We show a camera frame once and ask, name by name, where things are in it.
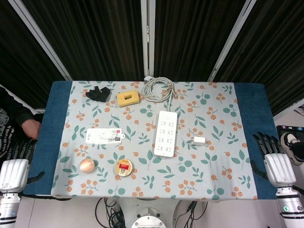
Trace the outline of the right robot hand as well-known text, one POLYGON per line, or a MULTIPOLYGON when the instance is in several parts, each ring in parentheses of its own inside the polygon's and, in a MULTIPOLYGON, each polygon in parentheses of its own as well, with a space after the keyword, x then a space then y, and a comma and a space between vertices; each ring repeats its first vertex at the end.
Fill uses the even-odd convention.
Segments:
POLYGON ((276 188, 287 188, 296 183, 296 177, 287 154, 284 153, 281 143, 273 136, 258 132, 253 135, 258 144, 265 169, 258 169, 254 160, 250 161, 253 172, 268 180, 276 188))

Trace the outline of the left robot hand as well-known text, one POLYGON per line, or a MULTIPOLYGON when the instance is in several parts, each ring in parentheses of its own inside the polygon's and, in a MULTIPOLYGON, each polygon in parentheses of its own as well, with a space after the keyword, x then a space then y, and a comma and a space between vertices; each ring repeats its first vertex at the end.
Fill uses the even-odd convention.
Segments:
POLYGON ((9 147, 0 170, 1 193, 22 192, 28 184, 40 180, 45 175, 42 171, 34 177, 28 177, 36 144, 36 140, 30 139, 9 147))

